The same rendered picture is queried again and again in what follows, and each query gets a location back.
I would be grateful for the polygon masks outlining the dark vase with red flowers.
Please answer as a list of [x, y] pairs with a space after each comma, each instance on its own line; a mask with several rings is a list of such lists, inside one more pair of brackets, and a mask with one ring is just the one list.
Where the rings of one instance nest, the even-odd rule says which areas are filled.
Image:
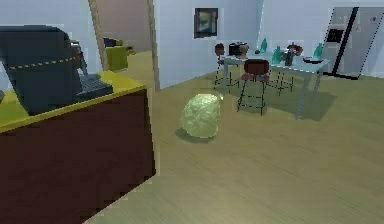
[[286, 54], [286, 59], [285, 59], [285, 65], [286, 66], [291, 66], [293, 63], [293, 58], [295, 56], [300, 56], [303, 48], [299, 45], [296, 45], [294, 42], [292, 42], [288, 47], [288, 51]]

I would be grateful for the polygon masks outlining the grey fridge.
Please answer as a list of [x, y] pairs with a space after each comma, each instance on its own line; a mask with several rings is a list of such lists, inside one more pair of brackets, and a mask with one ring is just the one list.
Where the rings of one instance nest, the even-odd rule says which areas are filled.
[[384, 7], [335, 7], [323, 44], [327, 76], [358, 80], [384, 17]]

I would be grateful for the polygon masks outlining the pale green garbage bag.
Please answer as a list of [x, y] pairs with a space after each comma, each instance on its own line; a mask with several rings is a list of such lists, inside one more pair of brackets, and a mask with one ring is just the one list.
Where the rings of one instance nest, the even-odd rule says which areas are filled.
[[222, 94], [197, 94], [181, 113], [181, 127], [192, 137], [211, 138], [218, 132]]

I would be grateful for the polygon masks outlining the dark brown yellow-topped counter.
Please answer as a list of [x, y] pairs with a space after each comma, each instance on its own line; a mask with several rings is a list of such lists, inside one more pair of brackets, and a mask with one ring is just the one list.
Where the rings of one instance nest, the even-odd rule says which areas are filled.
[[113, 93], [35, 116], [0, 105], [0, 224], [83, 224], [156, 173], [147, 87], [111, 71]]

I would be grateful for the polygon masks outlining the black pot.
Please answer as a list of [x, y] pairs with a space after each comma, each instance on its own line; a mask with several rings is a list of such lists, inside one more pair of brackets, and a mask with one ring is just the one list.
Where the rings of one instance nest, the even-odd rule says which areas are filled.
[[247, 44], [247, 43], [244, 43], [244, 42], [231, 43], [229, 45], [229, 55], [230, 56], [240, 56], [239, 46], [243, 45], [243, 44]]

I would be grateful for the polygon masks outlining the dark framed wall picture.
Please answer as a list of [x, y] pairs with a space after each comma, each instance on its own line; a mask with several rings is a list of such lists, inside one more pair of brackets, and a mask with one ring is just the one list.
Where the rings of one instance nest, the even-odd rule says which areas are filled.
[[217, 35], [217, 8], [196, 8], [194, 12], [194, 38]]

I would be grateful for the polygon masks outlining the pale blue dining table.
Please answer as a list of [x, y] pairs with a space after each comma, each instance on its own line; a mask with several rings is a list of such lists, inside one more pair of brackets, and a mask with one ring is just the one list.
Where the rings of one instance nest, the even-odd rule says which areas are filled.
[[319, 64], [310, 64], [303, 61], [303, 56], [295, 56], [293, 58], [293, 64], [291, 66], [286, 66], [284, 62], [272, 64], [272, 55], [272, 52], [254, 54], [250, 55], [249, 59], [265, 59], [270, 63], [270, 69], [272, 71], [281, 71], [285, 74], [291, 73], [303, 78], [304, 83], [302, 86], [301, 96], [295, 112], [295, 117], [300, 119], [309, 83], [313, 77], [316, 78], [312, 94], [312, 100], [315, 100], [322, 77], [322, 69], [329, 63], [329, 60], [323, 59], [323, 61]]

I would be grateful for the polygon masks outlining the dark grey coffee machine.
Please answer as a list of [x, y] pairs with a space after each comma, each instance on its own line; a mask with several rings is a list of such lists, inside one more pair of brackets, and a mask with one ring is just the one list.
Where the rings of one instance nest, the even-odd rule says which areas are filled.
[[30, 115], [113, 92], [87, 70], [80, 43], [57, 27], [0, 26], [0, 63]]

